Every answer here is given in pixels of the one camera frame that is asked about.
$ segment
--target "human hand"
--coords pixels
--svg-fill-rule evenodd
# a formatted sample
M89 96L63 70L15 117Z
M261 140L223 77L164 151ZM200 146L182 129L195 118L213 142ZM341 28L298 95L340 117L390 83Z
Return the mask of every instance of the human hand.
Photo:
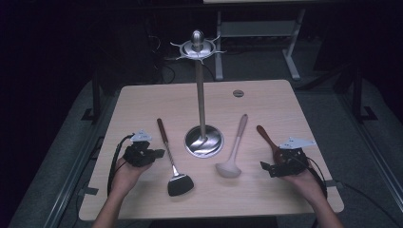
M113 178L110 194L116 194L124 198L136 185L141 174L151 167L151 165L152 163L143 167L135 167L127 163L124 158L118 159L116 162L117 170Z
M285 176L281 177L281 179L290 182L311 204L318 200L326 200L316 178L308 169L298 175Z

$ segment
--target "white ladle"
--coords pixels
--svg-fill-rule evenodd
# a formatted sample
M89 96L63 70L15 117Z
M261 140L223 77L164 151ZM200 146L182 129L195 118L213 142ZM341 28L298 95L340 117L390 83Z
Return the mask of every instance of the white ladle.
M224 163L216 163L216 169L223 178L233 179L238 177L242 172L235 165L235 157L237 156L238 146L240 145L240 137L242 136L247 121L248 115L244 114L240 119L240 126L238 128L237 138L235 140L234 148L232 149L232 153L228 161Z

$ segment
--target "kitchen utensil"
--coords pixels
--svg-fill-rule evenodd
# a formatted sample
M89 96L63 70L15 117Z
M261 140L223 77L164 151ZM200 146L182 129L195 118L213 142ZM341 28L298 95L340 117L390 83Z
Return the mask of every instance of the kitchen utensil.
M172 169L174 172L174 176L171 178L171 180L169 180L168 183L168 195L170 197L176 197L192 190L195 184L189 176L178 172L177 168L175 167L171 151L169 150L168 138L166 137L165 129L163 127L163 120L159 118L157 120L157 123L158 127L160 128L161 136L163 137L163 143L165 144L166 151L168 152L168 156L171 160Z
M242 136L243 130L245 129L246 122L248 121L248 115L244 114L240 119L240 126L238 128L237 138L235 140L234 148L232 149L231 156L228 161L224 163L216 163L216 169L219 174L228 179L236 178L242 172L235 165L235 157L237 156L238 146L240 145L240 137Z
M256 129L259 132L259 134L263 137L263 139L265 139L269 143L270 147L272 148L273 158L274 158L275 163L277 163L277 164L283 163L284 160L281 157L281 151L280 151L279 147L276 146L275 143L270 139L269 135L267 135L266 130L264 130L264 128L261 125L258 125L256 127Z

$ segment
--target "black spatula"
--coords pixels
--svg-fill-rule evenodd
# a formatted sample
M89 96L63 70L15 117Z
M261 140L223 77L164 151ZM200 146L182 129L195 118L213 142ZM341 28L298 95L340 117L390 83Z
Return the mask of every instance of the black spatula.
M163 128L163 120L159 118L157 123L160 128L161 136L163 137L163 143L166 146L166 151L168 151L168 156L172 163L172 169L174 170L174 176L168 183L168 194L170 197L176 197L192 190L195 184L189 176L178 172L174 160L172 159L171 151L169 151L168 138L166 137L165 129Z

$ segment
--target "wooden table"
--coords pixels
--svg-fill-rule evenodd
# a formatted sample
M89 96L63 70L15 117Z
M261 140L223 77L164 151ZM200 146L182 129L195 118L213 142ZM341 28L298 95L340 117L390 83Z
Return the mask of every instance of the wooden table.
M244 96L237 98L233 91L240 89ZM162 118L169 139L172 156L181 173L187 174L195 188L185 195L169 197L167 184L172 166L167 154L155 161L125 198L120 219L177 219L217 218L239 216L268 216L311 213L310 205L289 183L270 178L259 162L273 164L268 143L257 132L262 125L276 144L289 137L314 140L297 98L284 80L205 83L206 124L215 126L224 136L222 151L209 159L200 159L184 148L184 136L199 125L196 84L137 85L122 89L116 104L90 188L98 189L86 195L80 218L94 220L106 200L107 176L113 153L120 140L141 129L153 140L149 148L164 149L157 126ZM218 175L215 163L225 162L235 142L240 118L249 116L240 141L237 166L242 170L236 179ZM121 156L130 141L124 144ZM303 148L308 157L320 166L326 180L332 177L319 148ZM343 202L335 187L329 187L328 201L336 212L343 210Z

